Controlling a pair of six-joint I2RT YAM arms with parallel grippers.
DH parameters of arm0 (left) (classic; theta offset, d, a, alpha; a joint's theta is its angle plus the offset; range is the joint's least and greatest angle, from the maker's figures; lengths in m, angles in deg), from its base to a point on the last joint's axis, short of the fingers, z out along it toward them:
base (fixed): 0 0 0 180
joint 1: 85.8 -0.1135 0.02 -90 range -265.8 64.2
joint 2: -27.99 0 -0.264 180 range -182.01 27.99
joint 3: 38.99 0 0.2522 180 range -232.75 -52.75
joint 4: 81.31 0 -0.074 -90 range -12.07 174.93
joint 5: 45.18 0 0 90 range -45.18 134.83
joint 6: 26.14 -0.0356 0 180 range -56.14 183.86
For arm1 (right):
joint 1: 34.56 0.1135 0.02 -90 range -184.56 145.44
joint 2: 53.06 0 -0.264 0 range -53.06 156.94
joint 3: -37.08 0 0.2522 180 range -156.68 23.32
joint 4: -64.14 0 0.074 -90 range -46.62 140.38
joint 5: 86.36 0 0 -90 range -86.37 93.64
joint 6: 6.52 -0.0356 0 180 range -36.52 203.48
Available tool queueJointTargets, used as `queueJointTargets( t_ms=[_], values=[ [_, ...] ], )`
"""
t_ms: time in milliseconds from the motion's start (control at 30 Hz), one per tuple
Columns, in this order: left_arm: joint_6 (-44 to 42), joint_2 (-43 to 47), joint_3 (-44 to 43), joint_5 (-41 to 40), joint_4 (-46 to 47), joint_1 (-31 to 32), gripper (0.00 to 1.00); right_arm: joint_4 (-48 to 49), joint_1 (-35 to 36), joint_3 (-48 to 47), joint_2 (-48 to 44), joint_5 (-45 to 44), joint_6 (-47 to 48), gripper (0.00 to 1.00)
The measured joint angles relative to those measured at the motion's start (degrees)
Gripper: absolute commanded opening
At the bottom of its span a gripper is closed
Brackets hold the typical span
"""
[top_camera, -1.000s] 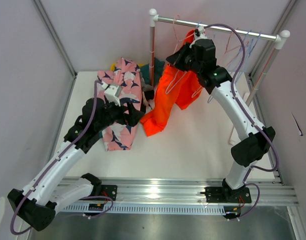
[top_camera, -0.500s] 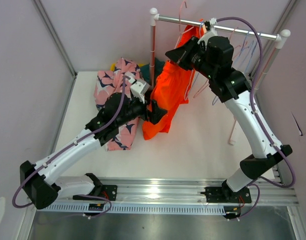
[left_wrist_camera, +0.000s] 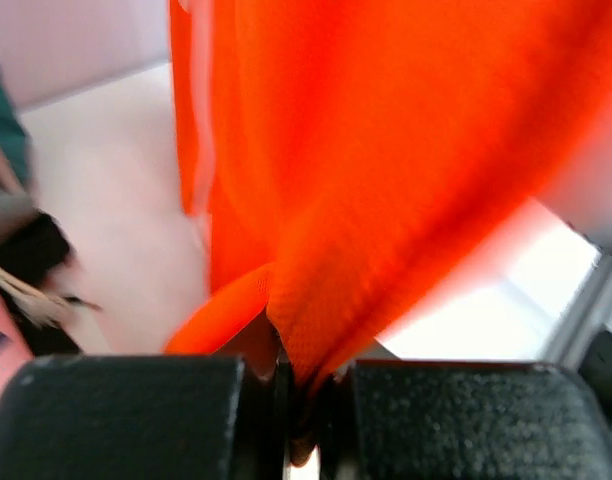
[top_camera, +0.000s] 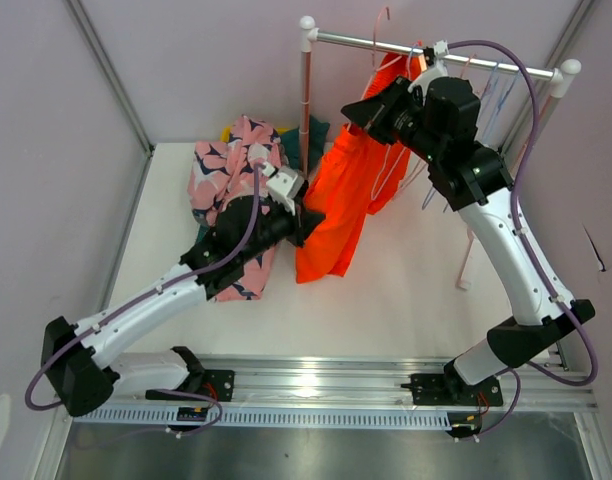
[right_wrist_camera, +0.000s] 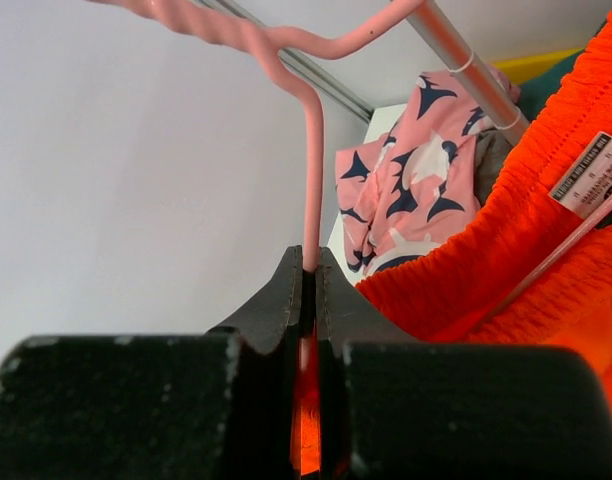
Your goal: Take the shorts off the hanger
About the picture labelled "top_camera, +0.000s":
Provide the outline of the orange shorts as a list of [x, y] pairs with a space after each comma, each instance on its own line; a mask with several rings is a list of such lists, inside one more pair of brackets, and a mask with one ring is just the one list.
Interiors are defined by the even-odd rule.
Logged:
[[347, 122], [323, 155], [304, 198], [325, 219], [296, 250], [296, 281], [342, 277], [351, 265], [366, 217], [380, 212], [404, 180], [411, 151], [400, 143], [380, 144]]

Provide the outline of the pink patterned shorts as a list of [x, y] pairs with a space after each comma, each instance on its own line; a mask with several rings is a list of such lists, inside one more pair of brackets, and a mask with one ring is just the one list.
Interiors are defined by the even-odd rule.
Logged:
[[[187, 192], [192, 215], [199, 224], [197, 241], [232, 201], [253, 194], [255, 164], [282, 166], [280, 143], [280, 135], [270, 123], [245, 115], [230, 127], [226, 141], [196, 143]], [[243, 277], [217, 294], [216, 301], [261, 299], [276, 249], [273, 246], [249, 261]]]

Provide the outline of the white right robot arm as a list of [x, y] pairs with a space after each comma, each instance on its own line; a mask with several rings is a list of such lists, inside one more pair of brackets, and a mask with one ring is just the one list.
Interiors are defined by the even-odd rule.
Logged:
[[401, 143], [480, 242], [508, 296], [512, 315], [444, 368], [442, 389], [465, 403], [497, 374], [521, 367], [576, 332], [595, 309], [558, 280], [520, 214], [504, 160], [476, 139], [480, 99], [469, 81], [427, 86], [397, 77], [380, 93], [342, 107], [350, 123], [381, 144]]

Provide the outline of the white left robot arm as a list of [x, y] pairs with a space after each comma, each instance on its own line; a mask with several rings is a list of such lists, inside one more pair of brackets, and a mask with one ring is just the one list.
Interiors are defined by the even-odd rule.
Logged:
[[195, 398], [204, 385], [201, 361], [175, 346], [143, 361], [128, 359], [137, 340], [184, 310], [215, 299], [287, 240], [296, 247], [324, 221], [322, 212], [297, 201], [291, 209], [275, 201], [245, 196], [232, 201], [180, 260], [151, 286], [123, 304], [75, 323], [64, 317], [44, 330], [40, 375], [73, 417], [87, 415], [115, 394], [148, 398]]

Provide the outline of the pink hanger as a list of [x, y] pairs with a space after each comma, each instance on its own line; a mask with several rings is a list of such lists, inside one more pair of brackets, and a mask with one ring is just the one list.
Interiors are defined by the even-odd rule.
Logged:
[[[459, 77], [464, 79], [467, 77], [467, 71], [470, 68], [471, 62], [478, 57], [477, 53], [473, 53], [469, 56], [466, 63], [461, 67]], [[417, 159], [415, 165], [412, 167], [412, 170], [407, 173], [406, 177], [400, 182], [399, 188], [404, 189], [407, 185], [413, 182], [423, 171], [424, 162], [421, 159]]]
[[[372, 45], [372, 50], [371, 50], [371, 76], [369, 81], [366, 84], [366, 87], [364, 89], [364, 96], [367, 96], [369, 87], [372, 85], [372, 82], [374, 81], [377, 73], [379, 71], [382, 70], [382, 67], [379, 67], [377, 65], [377, 47], [376, 47], [376, 43], [377, 43], [377, 37], [378, 37], [378, 31], [380, 28], [380, 23], [382, 22], [382, 19], [386, 18], [387, 21], [390, 20], [391, 18], [391, 13], [390, 13], [390, 6], [389, 5], [384, 5], [381, 10], [379, 11], [379, 13], [376, 16], [376, 19], [374, 21], [373, 24], [373, 30], [372, 30], [372, 37], [371, 37], [371, 45]], [[384, 174], [384, 171], [386, 169], [386, 164], [387, 164], [387, 159], [388, 159], [388, 154], [390, 152], [390, 148], [387, 148], [386, 152], [380, 157], [380, 159], [382, 160], [381, 163], [381, 167], [380, 170], [375, 178], [375, 181], [373, 182], [373, 186], [371, 189], [371, 196], [370, 196], [370, 200], [374, 201], [377, 199], [378, 194], [382, 191], [383, 187], [380, 184], [380, 178], [382, 177], [382, 175]]]

